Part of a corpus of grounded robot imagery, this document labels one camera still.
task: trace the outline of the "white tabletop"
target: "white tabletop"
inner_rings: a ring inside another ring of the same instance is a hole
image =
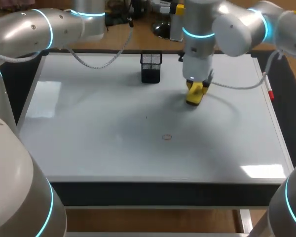
[[[102,65],[112,55],[82,58]],[[250,55],[215,55],[213,65],[221,83],[252,85],[261,76]],[[178,55],[163,55],[159,84],[142,84],[140,55],[92,70],[67,53],[49,54],[20,137],[51,182],[280,184],[293,170],[264,85],[211,85],[198,107],[185,103],[186,93]]]

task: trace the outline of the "wooden floor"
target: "wooden floor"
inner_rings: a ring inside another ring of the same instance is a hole
[[[70,8],[70,0],[37,0],[36,7]],[[257,0],[232,0],[250,7]],[[296,9],[296,0],[273,0],[285,9]],[[135,22],[133,38],[127,49],[179,50],[182,43],[169,42],[155,37],[150,26],[153,19],[144,18]],[[76,43],[74,49],[120,49],[129,33],[127,25],[110,27],[99,42]],[[272,49],[260,45],[257,49]],[[296,60],[289,59],[296,77]],[[265,210],[252,210],[253,225]],[[232,210],[77,210],[68,209],[68,231],[70,232],[237,232]]]

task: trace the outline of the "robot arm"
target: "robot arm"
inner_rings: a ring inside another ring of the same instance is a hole
[[[213,22],[217,45],[229,56],[239,56],[262,42],[296,56],[296,13],[260,1],[249,9],[223,2]]]
[[[104,34],[105,1],[74,1],[72,11],[34,9],[0,18],[0,54],[19,57]]]

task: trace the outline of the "black base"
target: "black base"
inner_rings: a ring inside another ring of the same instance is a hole
[[[155,36],[165,40],[170,39],[171,25],[169,21],[157,21],[153,23],[151,30]]]

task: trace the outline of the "cable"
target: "cable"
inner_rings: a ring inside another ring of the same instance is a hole
[[[71,48],[69,48],[68,46],[65,46],[65,48],[69,51],[69,53],[71,53],[73,55],[73,57],[79,62],[81,63],[82,65],[88,67],[88,68],[92,68],[92,69],[103,69],[103,68],[106,68],[107,66],[109,66],[112,62],[114,62],[121,54],[122,52],[124,51],[125,47],[128,45],[128,43],[130,42],[131,38],[132,38],[132,35],[133,35],[133,21],[131,18],[129,18],[129,25],[130,25],[130,32],[129,32],[129,36],[128,36],[128,39],[127,41],[125,42],[125,44],[123,45],[122,49],[110,60],[108,61],[107,63],[105,63],[104,65],[102,66],[99,66],[99,67],[94,67],[94,66],[91,66],[89,64],[87,64],[86,62],[84,62]]]
[[[267,63],[266,63],[266,67],[265,67],[265,71],[264,73],[262,74],[262,78],[260,79],[260,81],[255,84],[255,85],[252,85],[252,86],[231,86],[231,85],[225,85],[225,84],[221,84],[221,83],[218,83],[218,82],[212,82],[212,84],[214,85],[218,85],[218,86],[221,86],[221,87],[225,87],[225,88],[229,88],[229,89],[234,89],[234,90],[250,90],[250,89],[254,89],[260,85],[263,84],[263,82],[265,81],[266,79],[266,76],[271,68],[271,65],[272,65],[272,62],[273,62],[273,59],[274,57],[276,56],[276,54],[280,54],[280,51],[276,50],[274,52],[271,53],[271,55],[269,56],[268,60],[267,60]]]
[[[40,52],[33,54],[32,56],[25,57],[25,58],[10,58],[7,56],[0,55],[0,59],[4,62],[8,63],[24,63],[31,61],[32,59],[35,59],[37,56],[39,56]]]

